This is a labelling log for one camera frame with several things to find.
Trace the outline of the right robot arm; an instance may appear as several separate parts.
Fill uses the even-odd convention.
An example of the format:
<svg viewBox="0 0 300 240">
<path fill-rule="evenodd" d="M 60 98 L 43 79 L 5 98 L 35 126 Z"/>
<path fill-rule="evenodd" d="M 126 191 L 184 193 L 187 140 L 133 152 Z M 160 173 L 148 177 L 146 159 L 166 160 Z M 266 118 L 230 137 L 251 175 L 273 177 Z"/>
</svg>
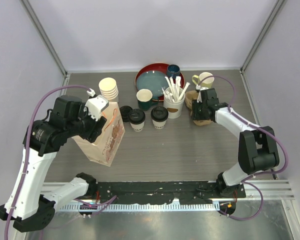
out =
<svg viewBox="0 0 300 240">
<path fill-rule="evenodd" d="M 196 91 L 191 103 L 192 119 L 212 121 L 230 131 L 238 139 L 237 163 L 220 173 L 216 179 L 216 193 L 226 198 L 239 184 L 253 174 L 263 173 L 280 163 L 274 130 L 250 123 L 225 102 L 220 102 L 214 88 Z"/>
</svg>

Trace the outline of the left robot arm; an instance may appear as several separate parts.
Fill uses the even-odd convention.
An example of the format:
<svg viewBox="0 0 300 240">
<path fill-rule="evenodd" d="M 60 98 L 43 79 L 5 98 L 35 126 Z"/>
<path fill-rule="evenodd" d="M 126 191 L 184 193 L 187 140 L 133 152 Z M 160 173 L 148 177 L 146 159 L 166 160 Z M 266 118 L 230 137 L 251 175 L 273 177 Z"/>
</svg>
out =
<svg viewBox="0 0 300 240">
<path fill-rule="evenodd" d="M 79 197 L 90 200 L 96 195 L 96 179 L 83 172 L 49 193 L 41 194 L 41 189 L 52 161 L 68 139 L 79 136 L 94 143 L 102 134 L 107 122 L 102 112 L 108 106 L 108 100 L 101 95 L 87 102 L 62 95 L 44 119 L 34 121 L 23 140 L 17 182 L 9 200 L 0 206 L 1 220 L 13 220 L 13 227 L 21 233 L 40 231 L 67 203 Z"/>
</svg>

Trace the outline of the brown cardboard cup carrier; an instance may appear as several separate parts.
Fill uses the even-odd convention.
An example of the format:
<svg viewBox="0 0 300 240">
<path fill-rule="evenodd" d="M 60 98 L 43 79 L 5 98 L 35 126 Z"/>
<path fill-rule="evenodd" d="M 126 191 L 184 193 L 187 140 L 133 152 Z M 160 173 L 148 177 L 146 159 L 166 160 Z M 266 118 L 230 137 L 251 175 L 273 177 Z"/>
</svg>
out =
<svg viewBox="0 0 300 240">
<path fill-rule="evenodd" d="M 185 104 L 186 107 L 190 110 L 190 117 L 192 118 L 192 101 L 197 100 L 199 93 L 195 90 L 187 91 L 185 93 Z M 205 126 L 212 123 L 211 120 L 193 120 L 193 123 L 197 126 Z"/>
</svg>

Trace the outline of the black cup lid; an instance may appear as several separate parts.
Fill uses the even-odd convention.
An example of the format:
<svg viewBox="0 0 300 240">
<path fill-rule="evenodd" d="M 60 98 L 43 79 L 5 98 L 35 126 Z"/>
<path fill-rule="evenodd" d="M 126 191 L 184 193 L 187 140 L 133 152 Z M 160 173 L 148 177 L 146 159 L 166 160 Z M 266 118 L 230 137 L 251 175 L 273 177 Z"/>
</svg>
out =
<svg viewBox="0 0 300 240">
<path fill-rule="evenodd" d="M 139 125 L 146 119 L 146 115 L 143 110 L 135 108 L 132 109 L 128 114 L 128 120 L 131 124 Z"/>
<path fill-rule="evenodd" d="M 151 110 L 150 116 L 156 122 L 164 122 L 168 119 L 169 113 L 164 106 L 156 106 Z"/>
</svg>

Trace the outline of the stack of white paper cups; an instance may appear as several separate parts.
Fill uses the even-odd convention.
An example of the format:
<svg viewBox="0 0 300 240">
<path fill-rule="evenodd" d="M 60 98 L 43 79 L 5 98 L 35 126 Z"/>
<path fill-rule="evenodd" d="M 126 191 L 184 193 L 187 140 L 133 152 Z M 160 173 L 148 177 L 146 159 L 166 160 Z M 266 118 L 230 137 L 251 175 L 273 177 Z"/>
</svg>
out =
<svg viewBox="0 0 300 240">
<path fill-rule="evenodd" d="M 112 77 L 103 78 L 98 84 L 101 95 L 109 102 L 119 102 L 117 82 Z"/>
</svg>

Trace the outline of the white paper cup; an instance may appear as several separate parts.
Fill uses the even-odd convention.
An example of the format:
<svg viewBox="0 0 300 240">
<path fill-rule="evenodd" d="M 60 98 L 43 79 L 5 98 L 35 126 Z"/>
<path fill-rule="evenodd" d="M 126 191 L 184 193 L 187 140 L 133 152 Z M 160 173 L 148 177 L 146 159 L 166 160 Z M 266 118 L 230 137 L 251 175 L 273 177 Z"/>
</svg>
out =
<svg viewBox="0 0 300 240">
<path fill-rule="evenodd" d="M 165 121 L 156 121 L 154 119 L 152 120 L 153 126 L 158 130 L 163 129 L 164 126 L 166 125 L 166 122 L 167 122 L 166 120 Z"/>
<path fill-rule="evenodd" d="M 130 125 L 135 132 L 140 132 L 143 130 L 145 123 L 144 122 L 139 124 L 130 123 Z"/>
</svg>

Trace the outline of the brown paper takeout bag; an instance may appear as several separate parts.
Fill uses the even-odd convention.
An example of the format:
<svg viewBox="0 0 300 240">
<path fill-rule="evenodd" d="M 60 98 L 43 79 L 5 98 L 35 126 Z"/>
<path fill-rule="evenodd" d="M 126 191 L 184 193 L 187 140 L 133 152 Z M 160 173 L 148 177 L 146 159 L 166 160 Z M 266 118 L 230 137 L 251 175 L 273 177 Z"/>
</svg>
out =
<svg viewBox="0 0 300 240">
<path fill-rule="evenodd" d="M 106 124 L 95 142 L 90 143 L 79 136 L 72 139 L 91 161 L 105 166 L 111 166 L 125 133 L 125 127 L 117 102 L 110 102 L 102 112 Z"/>
</svg>

